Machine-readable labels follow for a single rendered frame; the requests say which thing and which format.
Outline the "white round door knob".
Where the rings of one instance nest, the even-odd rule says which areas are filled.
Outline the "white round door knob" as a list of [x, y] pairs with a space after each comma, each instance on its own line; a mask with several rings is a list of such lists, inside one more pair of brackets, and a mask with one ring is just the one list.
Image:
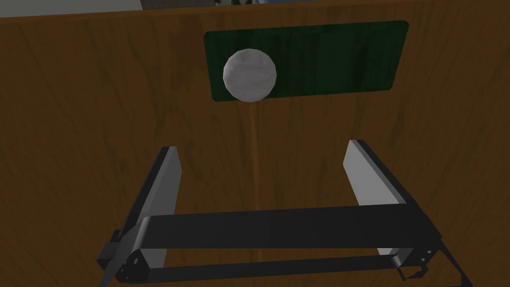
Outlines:
[[229, 57], [223, 67], [223, 82], [235, 99], [253, 103], [267, 98], [277, 79], [273, 60], [258, 49], [243, 49]]

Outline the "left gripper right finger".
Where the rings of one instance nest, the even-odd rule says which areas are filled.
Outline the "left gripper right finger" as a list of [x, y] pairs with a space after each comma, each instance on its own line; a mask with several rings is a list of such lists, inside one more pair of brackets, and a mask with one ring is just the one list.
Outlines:
[[360, 206], [383, 204], [417, 206], [416, 201], [365, 141], [349, 141], [343, 167]]

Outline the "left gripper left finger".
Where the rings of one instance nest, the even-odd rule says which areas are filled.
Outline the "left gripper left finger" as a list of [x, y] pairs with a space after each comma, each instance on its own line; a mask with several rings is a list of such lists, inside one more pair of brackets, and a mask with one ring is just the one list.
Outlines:
[[161, 148], [131, 206], [118, 239], [147, 216], [174, 213], [181, 175], [177, 148]]

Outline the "dark green knob plate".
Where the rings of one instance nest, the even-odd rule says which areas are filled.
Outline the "dark green knob plate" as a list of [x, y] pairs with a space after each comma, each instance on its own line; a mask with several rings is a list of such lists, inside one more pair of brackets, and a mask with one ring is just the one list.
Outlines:
[[204, 35], [212, 98], [234, 97], [223, 81], [237, 51], [267, 54], [276, 67], [270, 98], [386, 91], [393, 85], [409, 24], [404, 20], [212, 30]]

